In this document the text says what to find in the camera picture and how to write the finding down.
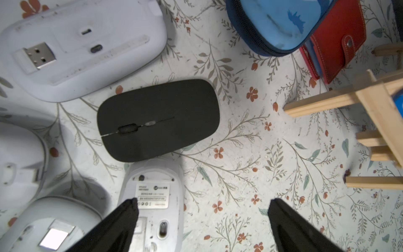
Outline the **white mouse with usb dongle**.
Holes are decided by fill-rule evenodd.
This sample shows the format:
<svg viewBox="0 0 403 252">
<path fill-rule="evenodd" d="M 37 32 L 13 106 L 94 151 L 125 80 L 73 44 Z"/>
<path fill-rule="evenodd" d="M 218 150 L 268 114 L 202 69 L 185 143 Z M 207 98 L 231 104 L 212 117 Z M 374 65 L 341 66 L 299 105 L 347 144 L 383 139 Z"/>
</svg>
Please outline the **white mouse with usb dongle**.
<svg viewBox="0 0 403 252">
<path fill-rule="evenodd" d="M 74 100 L 142 68 L 165 48 L 157 1 L 22 1 L 24 17 L 1 32 L 1 62 L 31 96 Z"/>
</svg>

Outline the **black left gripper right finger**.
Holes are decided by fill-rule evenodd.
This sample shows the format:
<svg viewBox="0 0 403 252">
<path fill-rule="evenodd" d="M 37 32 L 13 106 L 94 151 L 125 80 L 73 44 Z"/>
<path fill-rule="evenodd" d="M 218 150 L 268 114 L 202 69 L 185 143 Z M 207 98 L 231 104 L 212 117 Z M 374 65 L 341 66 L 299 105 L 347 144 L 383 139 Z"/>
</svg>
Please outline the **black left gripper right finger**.
<svg viewBox="0 0 403 252">
<path fill-rule="evenodd" d="M 280 198 L 271 200 L 268 217 L 277 250 L 280 252 L 341 251 Z"/>
</svg>

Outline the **black mouse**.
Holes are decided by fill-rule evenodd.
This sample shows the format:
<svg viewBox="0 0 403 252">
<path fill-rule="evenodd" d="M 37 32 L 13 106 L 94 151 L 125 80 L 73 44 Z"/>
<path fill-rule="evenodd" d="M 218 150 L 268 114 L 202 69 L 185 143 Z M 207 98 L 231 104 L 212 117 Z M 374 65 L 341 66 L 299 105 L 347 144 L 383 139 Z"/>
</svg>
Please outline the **black mouse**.
<svg viewBox="0 0 403 252">
<path fill-rule="evenodd" d="M 197 143 L 220 123 L 215 89 L 189 79 L 113 96 L 98 109 L 97 125 L 108 153 L 120 162 L 139 162 Z"/>
</svg>

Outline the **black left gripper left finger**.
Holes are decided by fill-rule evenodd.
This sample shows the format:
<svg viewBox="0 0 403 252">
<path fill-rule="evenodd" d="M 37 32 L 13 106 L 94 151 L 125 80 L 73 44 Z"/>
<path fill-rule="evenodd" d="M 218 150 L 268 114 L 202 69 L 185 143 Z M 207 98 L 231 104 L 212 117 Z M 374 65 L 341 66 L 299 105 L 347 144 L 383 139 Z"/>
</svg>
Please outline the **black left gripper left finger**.
<svg viewBox="0 0 403 252">
<path fill-rule="evenodd" d="M 127 252 L 138 218 L 137 199 L 126 199 L 67 252 Z"/>
</svg>

